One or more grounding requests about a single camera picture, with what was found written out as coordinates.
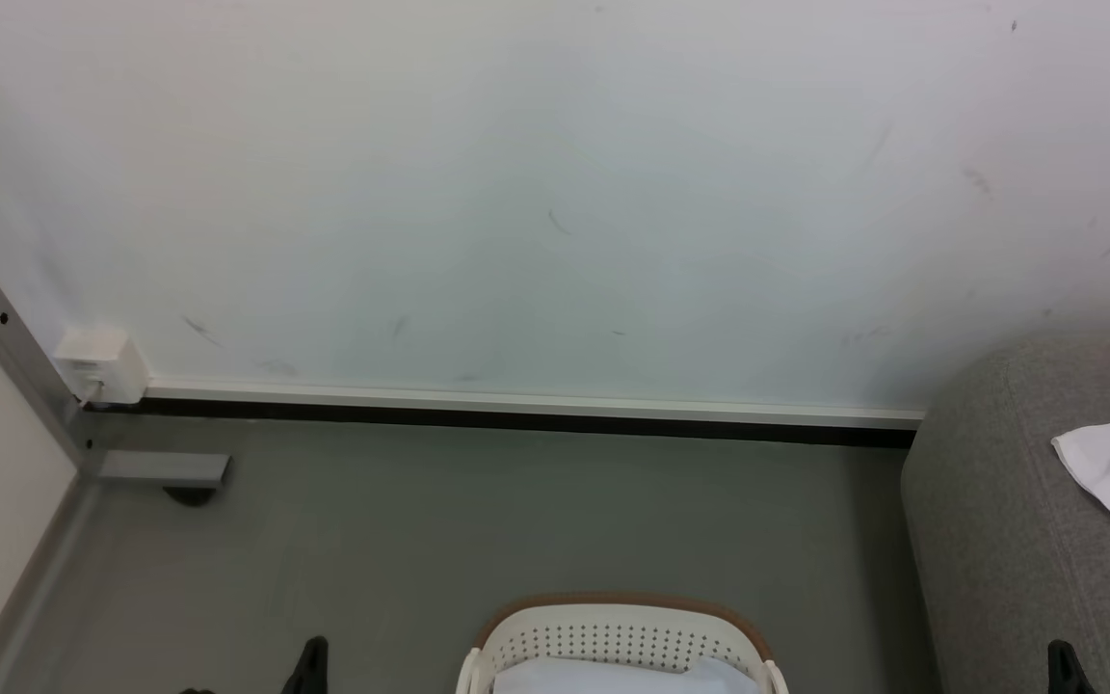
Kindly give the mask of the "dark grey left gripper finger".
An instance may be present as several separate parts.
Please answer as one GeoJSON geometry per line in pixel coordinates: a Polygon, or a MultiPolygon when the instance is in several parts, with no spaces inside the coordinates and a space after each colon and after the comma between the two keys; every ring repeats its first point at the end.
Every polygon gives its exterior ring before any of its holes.
{"type": "Polygon", "coordinates": [[[327,640],[309,638],[280,694],[327,694],[327,640]]]}

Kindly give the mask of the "white wall socket box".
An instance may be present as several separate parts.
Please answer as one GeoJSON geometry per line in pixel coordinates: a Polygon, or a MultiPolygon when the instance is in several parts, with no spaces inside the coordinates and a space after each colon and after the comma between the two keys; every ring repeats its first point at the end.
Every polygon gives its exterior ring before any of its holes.
{"type": "Polygon", "coordinates": [[[67,330],[52,358],[80,404],[133,405],[145,398],[148,368],[123,330],[67,330]]]}

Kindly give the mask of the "white and black baseboard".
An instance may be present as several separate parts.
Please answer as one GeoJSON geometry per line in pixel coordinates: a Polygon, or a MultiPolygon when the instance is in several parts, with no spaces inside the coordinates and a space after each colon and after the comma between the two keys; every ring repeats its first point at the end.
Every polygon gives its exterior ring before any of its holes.
{"type": "Polygon", "coordinates": [[[908,447],[921,410],[798,406],[736,401],[523,395],[418,389],[315,388],[153,379],[133,404],[92,401],[88,412],[210,420],[574,432],[638,437],[763,440],[908,447]]]}

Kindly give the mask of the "pale blue garment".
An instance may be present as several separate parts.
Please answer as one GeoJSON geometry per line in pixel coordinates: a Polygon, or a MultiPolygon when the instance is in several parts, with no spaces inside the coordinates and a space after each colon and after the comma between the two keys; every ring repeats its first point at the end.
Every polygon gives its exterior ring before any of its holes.
{"type": "Polygon", "coordinates": [[[677,673],[572,658],[534,658],[494,677],[492,694],[761,694],[757,681],[722,660],[677,673]]]}

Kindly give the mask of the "cream perforated laundry basket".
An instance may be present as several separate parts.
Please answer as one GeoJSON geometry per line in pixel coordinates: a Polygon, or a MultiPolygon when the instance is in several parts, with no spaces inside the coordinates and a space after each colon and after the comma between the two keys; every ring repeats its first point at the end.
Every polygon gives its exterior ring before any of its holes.
{"type": "Polygon", "coordinates": [[[684,675],[719,660],[756,682],[759,694],[789,694],[761,632],[710,601],[648,593],[561,593],[519,599],[492,616],[463,660],[457,694],[494,694],[507,668],[534,658],[586,660],[684,675]]]}

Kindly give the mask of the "grey metal frame leg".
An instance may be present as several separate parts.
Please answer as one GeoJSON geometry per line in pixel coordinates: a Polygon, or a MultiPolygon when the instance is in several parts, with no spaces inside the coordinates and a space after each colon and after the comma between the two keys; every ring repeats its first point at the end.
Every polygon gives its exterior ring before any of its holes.
{"type": "Polygon", "coordinates": [[[219,489],[229,454],[122,451],[97,442],[90,414],[36,342],[6,291],[0,288],[0,368],[26,396],[50,437],[65,452],[79,477],[119,480],[159,487],[219,489]]]}

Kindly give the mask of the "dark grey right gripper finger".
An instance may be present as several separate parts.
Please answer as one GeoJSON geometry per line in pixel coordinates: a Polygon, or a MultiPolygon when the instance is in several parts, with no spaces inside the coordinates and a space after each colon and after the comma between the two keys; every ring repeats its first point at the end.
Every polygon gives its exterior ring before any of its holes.
{"type": "Polygon", "coordinates": [[[1097,694],[1070,642],[1052,640],[1048,643],[1046,691],[1047,694],[1097,694]]]}

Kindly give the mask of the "grey fabric sofa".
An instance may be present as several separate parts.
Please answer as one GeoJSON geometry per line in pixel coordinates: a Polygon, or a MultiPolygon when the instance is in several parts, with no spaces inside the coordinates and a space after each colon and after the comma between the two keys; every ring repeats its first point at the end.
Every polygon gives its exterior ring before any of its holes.
{"type": "Polygon", "coordinates": [[[939,392],[900,475],[944,694],[1045,694],[1074,646],[1110,694],[1110,513],[1052,441],[1110,423],[1110,334],[1026,339],[939,392]]]}

